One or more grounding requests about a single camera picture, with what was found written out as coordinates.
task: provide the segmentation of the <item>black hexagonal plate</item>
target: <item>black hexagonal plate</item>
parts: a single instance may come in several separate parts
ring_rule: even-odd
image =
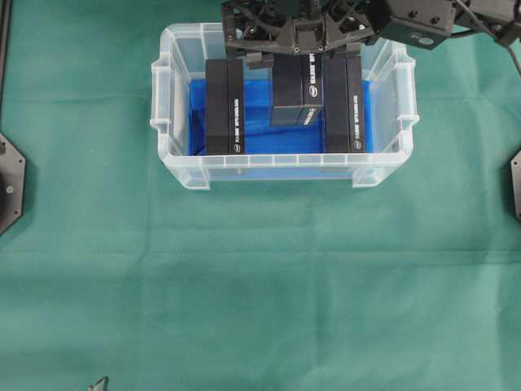
[[[514,183],[515,216],[521,221],[521,151],[510,162]]]
[[[0,134],[0,174],[5,204],[0,214],[0,235],[24,214],[25,158]]]

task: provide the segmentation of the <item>black box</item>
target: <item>black box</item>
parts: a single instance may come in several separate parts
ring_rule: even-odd
[[[300,125],[311,125],[320,115],[324,106],[322,85],[322,55],[300,57],[302,69],[302,104]]]
[[[228,155],[228,61],[206,61],[206,154]]]
[[[229,83],[229,143],[230,154],[244,153],[244,75],[243,61],[228,61]]]
[[[366,128],[361,57],[324,59],[325,153],[364,153]]]
[[[322,56],[275,55],[272,126],[307,126],[323,107]]]
[[[241,59],[206,61],[206,155],[244,153],[244,76]]]
[[[346,59],[324,59],[326,153],[349,152],[348,74]]]
[[[366,120],[364,87],[361,78],[361,57],[347,58],[349,101],[349,152],[366,152]]]

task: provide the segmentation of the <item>clear plastic bin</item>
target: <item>clear plastic bin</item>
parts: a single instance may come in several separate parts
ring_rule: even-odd
[[[221,24],[174,24],[163,31],[152,65],[151,125],[160,159],[187,189],[209,190],[213,181],[350,179],[374,187],[410,157],[419,121],[415,61],[405,45],[380,39],[362,49],[363,77],[371,81],[374,153],[188,156],[190,81],[204,79],[206,59],[225,57]],[[267,70],[245,71],[267,79]]]

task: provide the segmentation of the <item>black mount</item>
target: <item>black mount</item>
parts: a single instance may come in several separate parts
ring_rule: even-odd
[[[521,221],[521,151],[510,162],[514,183],[515,216]]]
[[[2,0],[0,14],[0,107],[6,67],[11,0]],[[24,213],[25,158],[0,133],[0,235]]]

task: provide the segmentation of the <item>green cloth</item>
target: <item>green cloth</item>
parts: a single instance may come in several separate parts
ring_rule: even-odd
[[[157,156],[151,63],[219,3],[14,1],[2,131],[28,177],[0,239],[0,389],[519,390],[508,54],[409,50],[415,151],[375,189],[192,192]]]

